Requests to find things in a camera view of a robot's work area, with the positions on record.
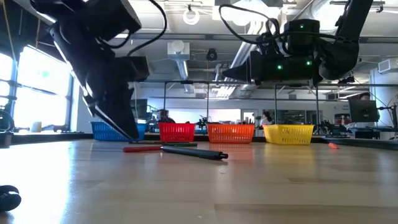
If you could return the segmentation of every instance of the wooden table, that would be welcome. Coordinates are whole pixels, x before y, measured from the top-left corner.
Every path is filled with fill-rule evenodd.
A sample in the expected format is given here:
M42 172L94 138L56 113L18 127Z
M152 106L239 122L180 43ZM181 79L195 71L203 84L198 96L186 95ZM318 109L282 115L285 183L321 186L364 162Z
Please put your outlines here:
M397 223L398 152L209 144L209 161L91 140L0 150L21 205L0 223Z

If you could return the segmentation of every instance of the overhead lamp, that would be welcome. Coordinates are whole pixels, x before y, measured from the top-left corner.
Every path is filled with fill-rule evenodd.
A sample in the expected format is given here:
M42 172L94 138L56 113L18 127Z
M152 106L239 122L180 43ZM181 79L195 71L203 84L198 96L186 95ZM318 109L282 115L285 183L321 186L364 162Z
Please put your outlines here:
M192 19L188 18L188 13L189 12L195 13L195 15L194 15L194 17ZM195 9L191 9L191 10L186 9L184 11L184 13L182 14L182 19L188 25L195 25L195 24L197 24L199 22L199 19L200 19L199 12L197 10L195 10Z

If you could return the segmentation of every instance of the black object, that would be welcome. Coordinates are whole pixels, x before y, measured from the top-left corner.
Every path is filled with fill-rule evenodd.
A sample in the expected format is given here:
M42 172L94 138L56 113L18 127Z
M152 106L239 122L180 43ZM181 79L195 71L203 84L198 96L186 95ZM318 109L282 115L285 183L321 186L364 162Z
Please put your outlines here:
M348 100L351 122L378 122L376 101Z
M152 113L147 113L147 107L148 107L148 100L147 99L137 99L137 119L151 119L152 118ZM131 100L131 109L133 113L135 113L136 110L136 101Z
M186 156L196 156L203 159L221 160L227 159L228 154L217 151L201 150L201 149L187 149L183 147L163 146L164 152L176 153Z
M353 139L353 138L323 138L327 143L332 142L341 146L369 147L374 149L398 150L398 141L383 141L373 139Z
M222 19L235 36L247 43L257 44L260 50L250 52L245 63L224 71L223 75L249 83L254 80L257 85L261 82L284 82L287 85L316 86L323 79L343 78L357 63L359 35L372 3L373 0L347 1L343 15L336 23L335 36L320 34L318 21L300 19L286 23L280 37L276 37L279 34L279 28L276 27L275 34L267 29L256 41L252 41L233 32ZM222 7L237 8L223 4L220 12ZM272 18L267 21L270 22L279 26ZM329 42L321 37L335 40ZM282 50L288 56L282 54L276 41L282 43Z
M347 84L347 83L354 83L354 82L355 82L355 78L353 76L350 76L350 77L344 78L342 80L339 80L337 82L337 84Z
M354 131L356 139L380 139L380 132L373 128L351 128Z
M10 115L11 104L13 101L17 100L13 96L0 96L0 98L8 99L5 105L0 105L0 132L12 131L15 128L14 120Z
M211 62L217 60L216 49L209 49L209 51L207 52L207 55L206 55L206 59Z
M11 185L0 185L0 212L8 212L21 203L21 196L16 187Z
M134 89L129 88L128 82L148 77L146 57L116 58L112 49L119 46L106 43L125 30L130 37L141 28L130 3L127 0L30 0L30 3L37 12L57 20L49 34L65 61L73 67L72 75L83 90L90 114L99 116L125 137L138 138L130 105Z

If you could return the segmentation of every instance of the red basket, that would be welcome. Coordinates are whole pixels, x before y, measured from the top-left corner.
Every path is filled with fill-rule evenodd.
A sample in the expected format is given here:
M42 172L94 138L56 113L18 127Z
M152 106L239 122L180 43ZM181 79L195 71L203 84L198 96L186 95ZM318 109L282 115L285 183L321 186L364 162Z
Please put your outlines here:
M162 142L193 142L195 124L159 123Z
M250 143L254 134L251 124L207 124L212 143Z

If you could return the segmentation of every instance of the black robotic arm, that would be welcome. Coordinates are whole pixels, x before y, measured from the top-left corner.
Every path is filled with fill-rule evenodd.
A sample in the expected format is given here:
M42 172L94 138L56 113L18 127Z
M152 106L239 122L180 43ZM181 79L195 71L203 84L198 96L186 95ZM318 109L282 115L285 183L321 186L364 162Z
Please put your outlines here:
M247 43L257 44L260 50L252 51L243 65L224 71L223 75L249 83L254 81L257 85L261 82L288 81L293 85L305 82L314 86L323 79L343 78L358 61L359 35L372 3L373 0L347 1L343 15L336 22L338 28L335 35L320 34L319 21L310 19L290 21L285 24L284 33L280 34L277 21L268 19L276 26L276 32L271 34L268 28L255 42L240 37L221 16L235 36ZM250 11L221 5L220 13L223 7Z
M149 71L145 57L116 58L106 43L117 34L130 35L141 28L127 0L30 0L39 13L55 18L49 33L72 75L83 90L92 116L97 115L127 138L138 131L131 110L134 89L128 82L145 80Z

